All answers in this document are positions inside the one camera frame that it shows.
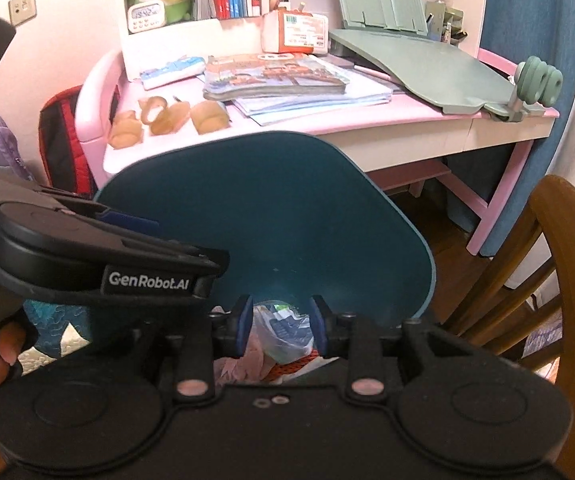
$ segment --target teal chair backrest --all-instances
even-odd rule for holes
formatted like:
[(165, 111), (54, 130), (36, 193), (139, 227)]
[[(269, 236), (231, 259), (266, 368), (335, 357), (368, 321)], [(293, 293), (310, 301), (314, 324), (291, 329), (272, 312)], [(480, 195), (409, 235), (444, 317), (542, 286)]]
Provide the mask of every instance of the teal chair backrest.
[(160, 223), (160, 235), (226, 249), (206, 307), (241, 294), (395, 326), (427, 307), (435, 266), (401, 211), (336, 147), (290, 132), (207, 142), (142, 160), (97, 200)]

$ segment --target red and black bag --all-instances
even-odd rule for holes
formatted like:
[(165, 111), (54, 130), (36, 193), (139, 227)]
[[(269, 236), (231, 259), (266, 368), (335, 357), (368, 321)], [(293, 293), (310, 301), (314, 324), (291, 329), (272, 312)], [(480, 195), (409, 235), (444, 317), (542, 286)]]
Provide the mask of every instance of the red and black bag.
[[(50, 99), (39, 117), (39, 150), (50, 186), (91, 198), (98, 188), (76, 135), (74, 113), (81, 86)], [(115, 95), (111, 117), (118, 104)]]

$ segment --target robotic device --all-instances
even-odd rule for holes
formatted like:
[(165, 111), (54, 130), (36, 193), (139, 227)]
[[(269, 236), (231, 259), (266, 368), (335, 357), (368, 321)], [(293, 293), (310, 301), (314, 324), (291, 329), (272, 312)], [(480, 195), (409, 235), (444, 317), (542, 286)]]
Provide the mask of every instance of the robotic device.
[[(314, 297), (316, 347), (347, 360), (343, 377), (217, 391), (213, 360), (241, 356), (252, 326), (250, 296), (198, 308), (227, 254), (94, 219), (107, 214), (0, 180), (0, 322), (20, 298), (152, 307), (0, 388), (1, 479), (563, 479), (563, 395), (417, 319), (386, 330)], [(175, 324), (157, 317), (170, 305)]]

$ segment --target white wall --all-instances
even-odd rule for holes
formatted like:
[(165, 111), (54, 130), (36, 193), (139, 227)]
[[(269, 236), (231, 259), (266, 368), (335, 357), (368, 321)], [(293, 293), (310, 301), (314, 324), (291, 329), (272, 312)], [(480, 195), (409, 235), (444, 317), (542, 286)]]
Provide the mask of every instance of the white wall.
[[(8, 1), (0, 17), (9, 20)], [(96, 61), (119, 48), (113, 0), (36, 0), (0, 64), (0, 115), (17, 135), (21, 156), (42, 175), (37, 125), (53, 95), (82, 84)]]

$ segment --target pink desk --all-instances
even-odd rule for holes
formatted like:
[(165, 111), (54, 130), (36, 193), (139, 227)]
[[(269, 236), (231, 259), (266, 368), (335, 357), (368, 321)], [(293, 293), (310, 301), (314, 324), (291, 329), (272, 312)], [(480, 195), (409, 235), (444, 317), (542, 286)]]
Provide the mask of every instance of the pink desk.
[[(481, 50), (479, 58), (506, 73), (515, 70), (513, 63), (492, 53)], [(110, 130), (110, 103), (117, 85), (119, 110), (138, 110), (138, 99), (148, 95), (161, 95), (170, 103), (174, 102), (173, 96), (192, 105), (203, 100), (203, 83), (197, 79), (147, 92), (139, 82), (127, 81), (120, 52), (106, 54), (90, 72), (76, 108), (77, 134), (100, 187), (130, 164), (177, 148), (264, 130), (304, 132), (325, 136), (325, 140), (346, 153), (383, 190), (409, 184), (410, 192), (418, 196), (423, 182), (436, 177), (481, 218), (467, 247), (472, 254), (478, 253), (501, 214), (534, 139), (549, 136), (558, 117), (554, 109), (521, 123), (494, 121), (486, 112), (448, 116), (415, 97), (395, 95), (388, 104), (336, 110), (261, 128), (231, 105), (228, 111), (232, 126), (221, 132), (199, 136), (188, 122), (176, 134), (146, 136), (141, 144), (114, 150), (106, 144), (106, 137)], [(509, 143), (515, 143), (515, 148), (489, 203), (439, 160), (452, 153)]]

